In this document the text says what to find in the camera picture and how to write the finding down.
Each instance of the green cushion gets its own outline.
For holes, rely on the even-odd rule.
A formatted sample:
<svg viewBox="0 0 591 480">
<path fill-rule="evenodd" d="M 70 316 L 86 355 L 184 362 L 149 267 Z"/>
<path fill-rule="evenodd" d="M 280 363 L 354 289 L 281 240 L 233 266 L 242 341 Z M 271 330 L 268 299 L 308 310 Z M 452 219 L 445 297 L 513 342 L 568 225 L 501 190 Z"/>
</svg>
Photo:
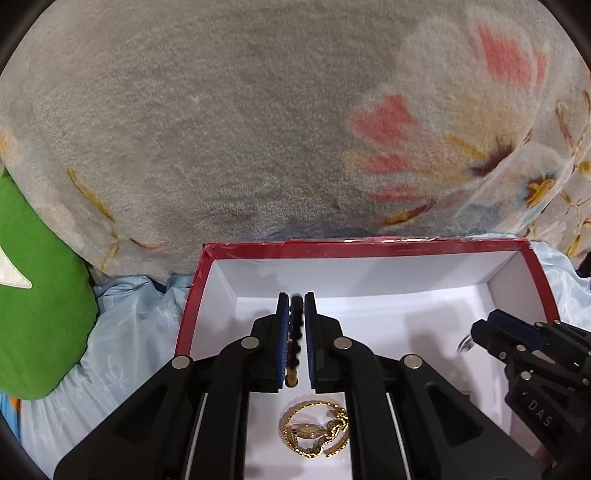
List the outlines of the green cushion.
<svg viewBox="0 0 591 480">
<path fill-rule="evenodd" d="M 47 396 L 84 354 L 96 312 L 83 261 L 45 226 L 4 170 L 0 390 L 23 400 Z"/>
</svg>

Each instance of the metal screw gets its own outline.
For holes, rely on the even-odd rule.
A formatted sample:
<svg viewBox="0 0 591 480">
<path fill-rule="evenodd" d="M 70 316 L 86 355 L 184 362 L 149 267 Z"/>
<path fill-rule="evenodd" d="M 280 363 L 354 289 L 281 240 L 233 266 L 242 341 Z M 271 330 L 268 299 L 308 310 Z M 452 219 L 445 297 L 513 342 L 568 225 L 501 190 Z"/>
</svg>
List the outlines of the metal screw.
<svg viewBox="0 0 591 480">
<path fill-rule="evenodd" d="M 240 345 L 242 345 L 242 348 L 245 348 L 246 350 L 252 350 L 253 348 L 258 347 L 260 344 L 260 342 L 258 341 L 258 338 L 256 337 L 244 337 L 242 339 L 242 342 L 240 342 Z"/>
<path fill-rule="evenodd" d="M 409 368 L 419 368 L 423 364 L 423 359 L 418 355 L 407 355 L 404 357 L 404 365 Z"/>
<path fill-rule="evenodd" d="M 339 350 L 348 350 L 353 346 L 353 342 L 347 337 L 338 337 L 333 342 L 333 345 Z"/>
<path fill-rule="evenodd" d="M 179 355 L 173 358 L 172 366 L 177 370 L 187 368 L 191 364 L 191 359 L 185 355 Z"/>
</svg>

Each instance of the triangular cutout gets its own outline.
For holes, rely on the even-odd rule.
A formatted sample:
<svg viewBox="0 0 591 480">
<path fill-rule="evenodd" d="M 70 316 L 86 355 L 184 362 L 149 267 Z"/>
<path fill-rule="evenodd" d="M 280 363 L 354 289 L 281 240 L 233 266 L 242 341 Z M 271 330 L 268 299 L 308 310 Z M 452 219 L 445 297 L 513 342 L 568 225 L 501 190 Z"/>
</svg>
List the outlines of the triangular cutout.
<svg viewBox="0 0 591 480">
<path fill-rule="evenodd" d="M 0 247 L 0 285 L 15 288 L 30 289 L 33 284 L 10 261 L 2 247 Z"/>
</svg>

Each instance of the gold bracelet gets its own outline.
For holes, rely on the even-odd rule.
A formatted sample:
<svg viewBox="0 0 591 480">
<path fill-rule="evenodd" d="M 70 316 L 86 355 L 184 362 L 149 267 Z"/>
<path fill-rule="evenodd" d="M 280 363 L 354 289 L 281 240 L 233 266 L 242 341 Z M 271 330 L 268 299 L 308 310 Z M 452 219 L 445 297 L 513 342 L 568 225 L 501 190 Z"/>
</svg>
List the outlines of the gold bracelet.
<svg viewBox="0 0 591 480">
<path fill-rule="evenodd" d="M 317 405 L 329 407 L 329 414 L 333 417 L 333 420 L 330 420 L 325 427 L 315 423 L 290 424 L 295 414 L 305 408 Z M 331 457 L 341 452 L 349 443 L 349 418 L 346 410 L 338 403 L 326 400 L 308 400 L 298 403 L 283 416 L 280 430 L 287 446 L 305 458 L 315 458 L 321 453 L 324 453 L 326 457 Z M 334 446 L 324 448 L 328 443 L 334 442 L 341 433 L 343 436 Z M 316 441 L 312 447 L 302 448 L 298 444 L 300 438 Z"/>
</svg>

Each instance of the gold bangle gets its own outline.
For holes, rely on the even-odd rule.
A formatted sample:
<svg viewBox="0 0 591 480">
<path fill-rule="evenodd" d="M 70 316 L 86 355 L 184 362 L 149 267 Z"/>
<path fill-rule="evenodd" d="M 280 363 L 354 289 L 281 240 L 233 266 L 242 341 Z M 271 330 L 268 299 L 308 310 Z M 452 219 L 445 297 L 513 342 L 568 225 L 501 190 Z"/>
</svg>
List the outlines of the gold bangle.
<svg viewBox="0 0 591 480">
<path fill-rule="evenodd" d="M 317 405 L 329 407 L 329 414 L 333 417 L 333 420 L 330 420 L 325 427 L 314 423 L 290 424 L 295 414 L 305 408 Z M 281 420 L 280 430 L 290 450 L 305 458 L 315 458 L 321 453 L 324 453 L 326 457 L 331 457 L 341 452 L 349 443 L 349 418 L 346 410 L 338 403 L 326 400 L 308 400 L 290 408 Z M 334 442 L 340 434 L 343 436 L 334 446 L 324 448 L 328 443 Z M 302 448 L 298 444 L 299 438 L 316 441 L 312 447 Z"/>
</svg>

